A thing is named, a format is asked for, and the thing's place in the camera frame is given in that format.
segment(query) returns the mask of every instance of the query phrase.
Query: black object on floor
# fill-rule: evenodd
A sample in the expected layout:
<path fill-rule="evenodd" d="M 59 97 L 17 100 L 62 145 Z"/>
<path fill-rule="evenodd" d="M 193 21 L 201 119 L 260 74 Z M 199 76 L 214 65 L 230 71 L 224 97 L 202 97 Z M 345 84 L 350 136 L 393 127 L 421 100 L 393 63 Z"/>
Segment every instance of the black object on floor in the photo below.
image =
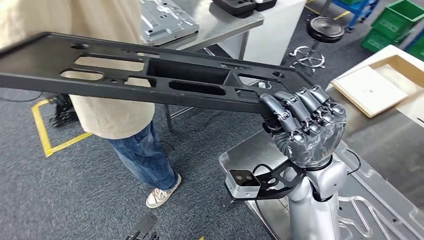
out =
<path fill-rule="evenodd" d="M 277 0 L 257 0 L 256 1 L 256 11 L 264 11 L 270 8 L 273 8 L 277 3 Z"/>
<path fill-rule="evenodd" d="M 49 99 L 52 104 L 56 104 L 56 112 L 54 117 L 50 119 L 52 125 L 56 128 L 66 126 L 78 121 L 77 113 L 71 98 L 67 94 L 59 94 L 58 96 Z"/>
<path fill-rule="evenodd" d="M 345 30 L 335 20 L 318 16 L 306 25 L 307 34 L 320 43 L 333 44 L 340 41 Z"/>
<path fill-rule="evenodd" d="M 227 13 L 236 17 L 248 17 L 253 14 L 255 0 L 213 0 L 213 2 Z"/>

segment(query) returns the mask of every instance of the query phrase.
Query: sneaker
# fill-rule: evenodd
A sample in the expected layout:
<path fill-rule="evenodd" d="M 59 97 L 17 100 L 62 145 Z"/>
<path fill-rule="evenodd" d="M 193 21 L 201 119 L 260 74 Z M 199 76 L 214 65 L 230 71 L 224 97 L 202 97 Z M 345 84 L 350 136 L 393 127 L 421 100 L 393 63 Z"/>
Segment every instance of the sneaker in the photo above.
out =
<path fill-rule="evenodd" d="M 170 189 L 169 191 L 163 191 L 160 190 L 159 188 L 155 188 L 147 197 L 146 200 L 146 205 L 148 208 L 150 209 L 155 209 L 159 206 L 161 206 L 162 204 L 164 204 L 172 195 L 172 193 L 174 193 L 175 190 L 177 190 L 178 186 L 180 186 L 181 184 L 181 176 L 179 174 L 178 175 L 178 180 L 176 181 L 175 186 Z"/>

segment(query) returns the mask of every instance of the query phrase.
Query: jeans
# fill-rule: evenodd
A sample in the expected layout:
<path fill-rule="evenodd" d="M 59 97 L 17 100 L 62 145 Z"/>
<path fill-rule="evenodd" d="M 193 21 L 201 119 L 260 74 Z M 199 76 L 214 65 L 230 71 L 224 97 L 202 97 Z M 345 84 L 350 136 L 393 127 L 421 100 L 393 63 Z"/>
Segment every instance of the jeans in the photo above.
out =
<path fill-rule="evenodd" d="M 123 164 L 142 182 L 163 191 L 177 184 L 172 170 L 151 122 L 139 133 L 122 139 L 107 139 Z"/>

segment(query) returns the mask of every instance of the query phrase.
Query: black metal frame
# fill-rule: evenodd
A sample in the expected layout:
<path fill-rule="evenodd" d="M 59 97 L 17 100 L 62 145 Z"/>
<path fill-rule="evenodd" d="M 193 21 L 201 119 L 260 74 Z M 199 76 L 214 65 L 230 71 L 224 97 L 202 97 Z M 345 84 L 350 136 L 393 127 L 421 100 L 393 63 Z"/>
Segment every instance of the black metal frame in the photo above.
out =
<path fill-rule="evenodd" d="M 144 63 L 144 68 L 127 71 L 75 64 L 79 57 Z M 103 77 L 61 76 L 70 70 Z M 147 79 L 151 87 L 124 84 L 129 77 Z M 259 97 L 243 98 L 238 93 L 260 96 L 274 90 L 245 85 L 240 77 L 277 82 L 289 93 L 312 85 L 288 67 L 51 32 L 0 51 L 3 88 L 269 114 Z"/>

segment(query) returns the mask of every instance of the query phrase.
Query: cable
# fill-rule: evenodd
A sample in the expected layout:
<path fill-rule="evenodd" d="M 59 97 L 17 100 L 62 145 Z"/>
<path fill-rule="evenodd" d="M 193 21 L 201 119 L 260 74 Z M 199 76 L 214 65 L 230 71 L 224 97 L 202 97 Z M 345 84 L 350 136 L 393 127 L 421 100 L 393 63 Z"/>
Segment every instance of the cable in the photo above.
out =
<path fill-rule="evenodd" d="M 189 134 L 189 133 L 194 133 L 194 132 L 203 132 L 204 130 L 206 130 L 209 127 L 209 124 L 211 123 L 211 121 L 213 119 L 215 119 L 217 116 L 219 116 L 219 115 L 221 115 L 223 113 L 224 113 L 224 111 L 221 111 L 220 113 L 217 113 L 217 114 L 213 115 L 211 118 L 209 118 L 209 120 L 206 121 L 206 123 L 204 124 L 203 128 L 201 128 L 201 129 L 194 129 L 194 130 L 186 131 L 186 132 L 183 132 L 183 133 L 177 135 L 176 138 L 175 138 L 175 140 L 174 140 L 174 142 L 177 141 L 183 135 L 186 135 L 186 134 Z M 160 141 L 155 141 L 155 143 L 165 143 L 168 146 L 170 146 L 172 148 L 172 150 L 175 151 L 174 146 L 172 144 L 170 144 L 169 142 L 167 142 L 167 141 L 160 140 Z"/>
<path fill-rule="evenodd" d="M 27 102 L 32 102 L 34 100 L 39 99 L 41 97 L 41 95 L 43 95 L 43 93 L 44 92 L 40 92 L 40 94 L 37 97 L 27 99 L 27 100 L 13 100 L 13 99 L 8 99 L 8 98 L 4 98 L 4 97 L 0 96 L 0 101 L 9 102 L 9 103 L 27 103 Z"/>
<path fill-rule="evenodd" d="M 271 171 L 272 169 L 270 168 L 270 166 L 266 165 L 266 164 L 259 164 L 257 166 L 254 167 L 253 169 L 253 175 L 255 175 L 256 170 L 258 170 L 259 167 L 265 167 L 267 168 L 269 171 Z M 262 218 L 263 223 L 265 224 L 265 226 L 269 229 L 269 231 L 271 232 L 271 234 L 273 235 L 274 238 L 276 238 L 277 240 L 280 240 L 279 236 L 277 235 L 277 233 L 274 231 L 274 229 L 271 227 L 270 223 L 265 219 L 264 217 L 264 213 L 262 213 L 262 209 L 259 207 L 259 203 L 258 200 L 255 200 L 254 203 L 256 204 L 256 208 L 257 211 L 260 215 L 260 218 Z"/>
<path fill-rule="evenodd" d="M 346 149 L 346 151 L 348 151 L 349 153 L 351 153 L 351 154 L 353 154 L 355 157 L 356 157 L 356 159 L 358 160 L 358 167 L 355 169 L 355 170 L 353 170 L 353 171 L 350 171 L 350 172 L 348 172 L 347 173 L 347 175 L 349 176 L 349 175 L 351 175 L 351 174 L 353 174 L 354 172 L 356 172 L 356 171 L 358 171 L 360 168 L 361 168 L 361 159 L 358 157 L 358 155 L 356 154 L 356 153 L 354 153 L 352 150 L 350 150 L 350 149 Z"/>

